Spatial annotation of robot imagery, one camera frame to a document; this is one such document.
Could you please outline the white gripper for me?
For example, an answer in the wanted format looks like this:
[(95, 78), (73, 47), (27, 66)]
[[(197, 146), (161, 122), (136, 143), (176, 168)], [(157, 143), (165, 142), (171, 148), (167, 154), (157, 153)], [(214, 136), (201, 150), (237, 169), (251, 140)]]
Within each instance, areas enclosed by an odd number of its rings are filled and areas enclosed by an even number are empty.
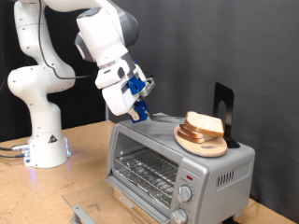
[(145, 111), (148, 111), (148, 107), (145, 97), (149, 95), (149, 80), (138, 65), (120, 81), (104, 87), (102, 94), (115, 116), (128, 113), (133, 121), (146, 117)]

